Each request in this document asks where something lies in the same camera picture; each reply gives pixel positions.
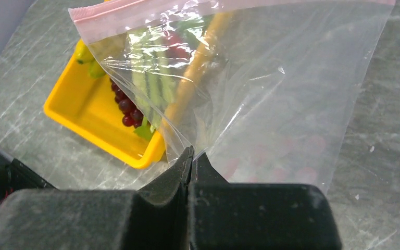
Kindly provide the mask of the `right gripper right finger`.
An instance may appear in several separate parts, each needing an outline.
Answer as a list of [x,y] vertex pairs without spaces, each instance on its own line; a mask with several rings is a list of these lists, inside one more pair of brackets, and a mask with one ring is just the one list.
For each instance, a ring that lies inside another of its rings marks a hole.
[[191,249],[341,249],[326,196],[309,184],[229,183],[192,162]]

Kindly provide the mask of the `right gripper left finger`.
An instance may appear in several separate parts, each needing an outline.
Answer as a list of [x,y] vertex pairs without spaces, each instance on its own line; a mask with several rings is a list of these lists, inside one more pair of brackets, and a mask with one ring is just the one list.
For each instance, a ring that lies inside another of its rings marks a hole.
[[0,249],[189,249],[193,154],[139,190],[17,191],[0,206]]

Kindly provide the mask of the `clear zip top bag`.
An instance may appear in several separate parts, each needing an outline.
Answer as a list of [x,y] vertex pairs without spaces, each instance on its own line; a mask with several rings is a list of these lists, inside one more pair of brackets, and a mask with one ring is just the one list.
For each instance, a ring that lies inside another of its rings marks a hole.
[[[164,138],[229,182],[326,192],[394,1],[107,1],[69,8],[90,52]],[[176,98],[152,124],[131,81],[131,31],[211,16]]]

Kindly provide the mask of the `yellow plastic tray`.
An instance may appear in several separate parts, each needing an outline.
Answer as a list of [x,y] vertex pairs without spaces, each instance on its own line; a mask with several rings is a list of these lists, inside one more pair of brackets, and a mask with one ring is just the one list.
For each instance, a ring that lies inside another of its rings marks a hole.
[[92,78],[90,65],[72,55],[44,104],[44,113],[135,169],[158,162],[165,152],[159,132],[126,127],[109,75]]

